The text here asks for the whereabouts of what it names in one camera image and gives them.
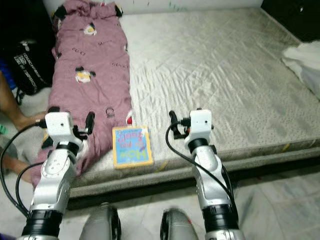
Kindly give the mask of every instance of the cartoon print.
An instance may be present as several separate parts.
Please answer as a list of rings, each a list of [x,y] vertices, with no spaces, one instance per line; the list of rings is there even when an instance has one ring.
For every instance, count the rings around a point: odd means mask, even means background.
[[[95,77],[96,73],[94,71],[85,71],[84,67],[77,67],[75,69],[76,75],[75,75],[75,80],[82,84],[82,83],[88,83],[91,80],[91,77]]]
[[[97,30],[93,22],[91,22],[88,26],[86,26],[83,32],[84,34],[93,35],[93,36],[97,34]]]

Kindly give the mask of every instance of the floor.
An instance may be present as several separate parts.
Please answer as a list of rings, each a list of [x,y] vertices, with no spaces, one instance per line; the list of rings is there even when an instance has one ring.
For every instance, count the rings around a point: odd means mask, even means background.
[[[6,177],[14,189],[15,176]],[[239,225],[247,240],[315,240],[320,235],[320,165],[242,180],[235,184]],[[22,182],[24,203],[32,199],[32,187]],[[204,238],[202,213],[194,187],[126,200],[118,207],[123,240],[158,240],[163,210],[182,208]],[[95,207],[67,211],[61,224],[61,240],[78,239]],[[0,189],[0,232],[18,237],[25,218]]]

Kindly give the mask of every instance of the person's leg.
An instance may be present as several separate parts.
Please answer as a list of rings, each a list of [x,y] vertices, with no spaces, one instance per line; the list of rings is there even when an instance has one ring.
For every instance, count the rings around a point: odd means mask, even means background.
[[[20,161],[16,158],[12,158],[8,154],[4,154],[3,162],[2,162],[3,168],[9,169],[18,175],[19,173],[21,173],[23,169],[25,169],[28,166],[29,164],[23,161]],[[31,173],[29,169],[22,175],[22,179],[28,183],[31,183]]]
[[[38,113],[36,115],[27,117],[25,116],[11,92],[10,87],[7,84],[6,78],[0,71],[0,112],[4,113],[14,126],[20,130],[38,119],[42,119],[45,116],[45,112]]]

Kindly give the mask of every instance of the colorful book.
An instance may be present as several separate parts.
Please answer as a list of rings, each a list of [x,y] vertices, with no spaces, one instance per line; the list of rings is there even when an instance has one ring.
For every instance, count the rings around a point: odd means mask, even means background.
[[[112,139],[115,168],[153,164],[148,127],[115,127]]]

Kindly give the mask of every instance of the pink blanket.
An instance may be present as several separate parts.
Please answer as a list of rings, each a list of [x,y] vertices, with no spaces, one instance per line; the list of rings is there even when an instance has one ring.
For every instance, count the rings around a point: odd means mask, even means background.
[[[89,112],[95,113],[88,151],[76,164],[80,175],[112,148],[112,128],[126,126],[131,110],[127,38],[114,2],[67,0],[54,22],[56,63],[48,108],[69,111],[79,128],[85,127]],[[36,162],[45,161],[50,149],[40,150]],[[35,167],[34,186],[40,177],[40,167]]]

